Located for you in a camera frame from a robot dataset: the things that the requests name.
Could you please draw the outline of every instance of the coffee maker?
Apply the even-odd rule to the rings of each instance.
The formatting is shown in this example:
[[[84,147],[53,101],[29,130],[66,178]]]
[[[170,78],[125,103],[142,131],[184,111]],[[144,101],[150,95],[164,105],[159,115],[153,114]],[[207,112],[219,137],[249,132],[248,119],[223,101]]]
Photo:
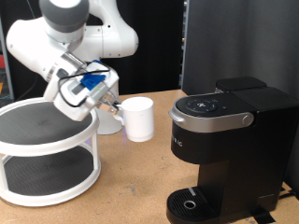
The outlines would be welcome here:
[[[167,200],[172,224],[222,224],[276,209],[299,119],[299,101],[253,77],[178,99],[171,150],[200,164],[196,187]]]

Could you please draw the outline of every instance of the silver trim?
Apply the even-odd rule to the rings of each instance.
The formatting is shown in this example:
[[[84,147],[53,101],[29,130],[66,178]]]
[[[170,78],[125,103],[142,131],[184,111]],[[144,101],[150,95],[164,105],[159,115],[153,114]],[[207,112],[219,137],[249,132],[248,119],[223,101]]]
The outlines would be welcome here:
[[[177,101],[174,108],[168,113],[173,121],[182,129],[194,133],[216,133],[227,130],[246,128],[254,121],[254,116],[250,112],[221,116],[216,118],[201,118],[187,115],[177,109]],[[250,118],[250,122],[243,123],[244,118]]]
[[[189,8],[190,8],[190,0],[187,1],[187,8],[186,8],[186,24],[185,24],[185,42],[184,42],[184,53],[183,53],[183,67],[182,67],[182,76],[181,76],[181,86],[180,89],[183,90],[184,86],[184,76],[185,76],[185,61],[186,61],[186,49],[187,49],[187,33],[188,33],[188,20],[189,20]]]
[[[85,72],[84,68],[86,63],[77,58],[74,54],[67,51],[64,53],[58,61],[50,69],[46,81],[50,82],[52,76],[58,72],[60,68],[63,68],[69,76],[75,75],[77,72]]]
[[[184,203],[184,207],[187,208],[187,209],[192,210],[192,209],[194,209],[194,208],[196,207],[196,203],[195,203],[194,201],[186,201],[186,202]]]
[[[195,192],[194,192],[194,190],[192,188],[188,188],[188,190],[189,190],[189,192],[191,193],[191,195],[193,197],[196,196],[196,194],[195,194]]]

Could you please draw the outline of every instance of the table surface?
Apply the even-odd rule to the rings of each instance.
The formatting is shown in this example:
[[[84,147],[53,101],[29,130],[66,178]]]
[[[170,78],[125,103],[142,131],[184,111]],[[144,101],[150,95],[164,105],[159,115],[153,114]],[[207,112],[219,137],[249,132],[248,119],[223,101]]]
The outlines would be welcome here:
[[[144,223],[169,224],[166,200],[178,189],[194,187],[198,165],[175,157],[170,149],[172,120],[168,111],[183,91],[162,91],[121,96],[147,96],[154,102],[155,136],[134,143],[125,130],[98,135],[102,173],[95,184],[77,198],[47,207],[22,207],[0,201],[1,223]],[[272,212],[277,223],[298,224],[299,202],[286,198]],[[254,224],[253,217],[235,224]]]

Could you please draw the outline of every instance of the cable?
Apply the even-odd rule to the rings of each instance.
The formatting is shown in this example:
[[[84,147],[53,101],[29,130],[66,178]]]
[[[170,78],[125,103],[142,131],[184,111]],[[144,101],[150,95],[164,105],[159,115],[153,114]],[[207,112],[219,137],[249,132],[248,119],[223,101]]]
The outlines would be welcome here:
[[[37,83],[37,76],[38,76],[38,74],[36,74],[35,82],[34,82],[34,84],[32,85],[32,87],[31,87],[28,91],[26,91],[25,93],[23,93],[22,96],[20,96],[16,101],[19,101],[22,97],[24,97],[29,91],[31,91],[31,90],[34,88],[34,86],[35,86],[36,83]]]
[[[0,100],[5,100],[5,99],[9,99],[9,98],[10,98],[10,96],[7,95],[7,96],[5,96],[5,97],[1,97]]]
[[[110,71],[110,68],[109,68],[108,66],[106,66],[106,65],[104,65],[104,66],[107,68],[107,70],[94,70],[94,71],[91,71],[91,72],[80,73],[80,74],[73,75],[73,76],[69,76],[69,77],[61,77],[61,78],[59,78],[59,80],[58,80],[58,92],[61,94],[61,96],[62,96],[62,98],[64,99],[65,103],[66,103],[67,105],[71,106],[71,107],[80,107],[81,105],[83,105],[83,104],[85,103],[87,97],[85,97],[83,100],[81,100],[81,101],[78,103],[78,105],[72,105],[72,104],[70,104],[67,100],[65,100],[64,95],[63,95],[63,93],[62,93],[62,91],[61,91],[61,88],[62,88],[61,81],[62,81],[62,80],[64,80],[64,79],[67,79],[67,80],[68,80],[69,78],[72,78],[72,77],[80,77],[80,76],[84,76],[84,75],[87,75],[87,74],[90,74],[90,73],[103,73],[103,72],[109,72],[109,71]]]
[[[35,19],[36,16],[35,16],[34,11],[33,11],[32,8],[31,8],[31,5],[30,5],[29,0],[27,0],[27,3],[28,3],[28,6],[29,6],[29,8],[30,8],[30,10],[31,10],[31,14],[32,14],[32,16],[33,16],[34,19]],[[28,91],[26,91],[25,93],[23,93],[22,96],[20,96],[16,101],[21,100],[21,98],[23,98],[29,91],[31,91],[31,90],[35,87],[35,85],[36,85],[36,83],[37,83],[37,76],[38,76],[38,74],[36,74],[35,82],[34,82],[34,84],[31,86],[31,88],[29,88]]]

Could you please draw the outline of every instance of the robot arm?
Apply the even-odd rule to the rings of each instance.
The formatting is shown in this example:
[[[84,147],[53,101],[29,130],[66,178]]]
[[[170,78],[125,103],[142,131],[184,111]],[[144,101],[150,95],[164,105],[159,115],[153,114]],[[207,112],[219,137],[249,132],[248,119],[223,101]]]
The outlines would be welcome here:
[[[108,105],[106,110],[112,114],[116,113],[117,107],[114,105],[118,103],[109,92],[119,80],[117,73],[112,68],[97,62],[87,65],[72,53],[82,42],[90,8],[94,14],[98,13],[99,17],[103,17],[101,18],[103,22],[109,21],[111,25],[108,28],[112,28],[112,25],[113,28],[105,32],[105,36],[102,35],[100,41],[98,37],[92,38],[93,41],[97,39],[102,48],[96,52],[93,51],[93,41],[88,38],[93,36],[88,35],[85,45],[81,51],[78,51],[79,57],[83,55],[80,58],[84,58],[84,54],[81,53],[83,51],[93,52],[91,53],[95,57],[93,59],[106,56],[103,49],[113,49],[113,41],[116,44],[114,51],[110,52],[118,52],[122,56],[133,54],[137,46],[129,45],[130,41],[127,38],[125,41],[120,41],[121,36],[116,35],[121,29],[122,32],[133,29],[119,17],[115,0],[91,0],[90,2],[91,7],[88,0],[40,0],[43,17],[32,21],[16,21],[7,34],[7,49],[10,53],[49,82],[44,98],[53,101],[65,115],[78,121],[83,120],[96,105],[103,103]],[[135,31],[128,33],[131,36],[131,43],[136,42]],[[122,46],[126,44],[130,46],[130,52]],[[93,74],[101,72],[105,78],[88,88],[80,80],[82,76],[78,75],[89,72]]]

